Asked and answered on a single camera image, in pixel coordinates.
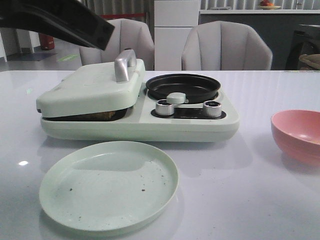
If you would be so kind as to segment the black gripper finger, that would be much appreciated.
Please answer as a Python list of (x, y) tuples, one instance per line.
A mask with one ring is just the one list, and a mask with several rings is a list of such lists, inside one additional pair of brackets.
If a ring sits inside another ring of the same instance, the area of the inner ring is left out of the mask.
[(77, 0), (2, 0), (0, 26), (105, 50), (115, 27)]

